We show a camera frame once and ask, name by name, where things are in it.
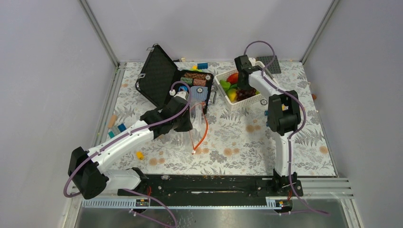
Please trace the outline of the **light green toy pepper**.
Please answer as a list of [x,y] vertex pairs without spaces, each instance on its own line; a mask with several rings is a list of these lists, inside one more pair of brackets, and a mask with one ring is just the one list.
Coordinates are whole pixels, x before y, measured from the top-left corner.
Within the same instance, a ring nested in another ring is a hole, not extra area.
[[226,80],[220,80],[219,83],[220,83],[220,85],[221,85],[221,87],[222,87],[222,89],[223,89],[223,91],[224,91],[225,93],[226,93],[226,92],[230,89],[230,87],[231,87],[231,83],[230,83],[230,82],[227,82]]

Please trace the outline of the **clear zip bag orange zipper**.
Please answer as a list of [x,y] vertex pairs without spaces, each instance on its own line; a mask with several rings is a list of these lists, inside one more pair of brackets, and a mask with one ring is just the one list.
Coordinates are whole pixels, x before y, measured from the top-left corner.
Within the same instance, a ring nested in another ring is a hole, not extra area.
[[209,130],[209,123],[203,112],[206,102],[197,102],[190,108],[190,121],[193,129],[189,131],[190,142],[192,143],[192,155],[202,145]]

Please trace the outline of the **red orange toy mango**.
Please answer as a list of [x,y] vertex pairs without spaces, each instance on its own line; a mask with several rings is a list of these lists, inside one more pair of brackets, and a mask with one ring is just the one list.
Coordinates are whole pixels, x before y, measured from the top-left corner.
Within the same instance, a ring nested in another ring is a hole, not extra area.
[[238,83],[238,78],[239,78],[239,74],[238,74],[238,73],[234,73],[234,74],[231,74],[231,75],[226,79],[226,81],[227,81],[228,83],[230,83],[231,85],[233,85],[233,84],[237,84],[237,83]]

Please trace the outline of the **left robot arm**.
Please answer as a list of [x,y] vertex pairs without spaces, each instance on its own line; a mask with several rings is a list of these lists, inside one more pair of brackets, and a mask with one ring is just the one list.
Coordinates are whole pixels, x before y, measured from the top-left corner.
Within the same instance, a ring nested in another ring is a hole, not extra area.
[[89,200],[105,190],[129,189],[135,195],[147,191],[147,183],[135,168],[111,170],[109,167],[131,150],[170,131],[192,130],[189,115],[191,95],[171,90],[172,98],[161,110],[144,113],[140,120],[118,136],[98,146],[84,150],[77,147],[71,153],[68,180],[63,194],[67,198],[81,195]]

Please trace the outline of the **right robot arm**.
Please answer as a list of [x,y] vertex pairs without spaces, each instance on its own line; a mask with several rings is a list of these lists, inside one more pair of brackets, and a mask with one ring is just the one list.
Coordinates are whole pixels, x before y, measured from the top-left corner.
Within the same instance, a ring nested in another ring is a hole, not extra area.
[[301,196],[300,181],[292,167],[293,136],[301,123],[300,101],[296,91],[285,91],[265,70],[252,65],[247,55],[234,59],[238,71],[238,86],[255,88],[268,102],[266,125],[274,132],[276,159],[271,187],[280,196]]

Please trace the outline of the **dark red toy grapes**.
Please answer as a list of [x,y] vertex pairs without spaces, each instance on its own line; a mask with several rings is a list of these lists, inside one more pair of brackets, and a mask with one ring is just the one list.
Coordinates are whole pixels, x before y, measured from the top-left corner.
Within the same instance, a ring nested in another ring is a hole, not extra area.
[[249,90],[237,89],[237,102],[255,96],[256,92],[257,90],[255,88]]

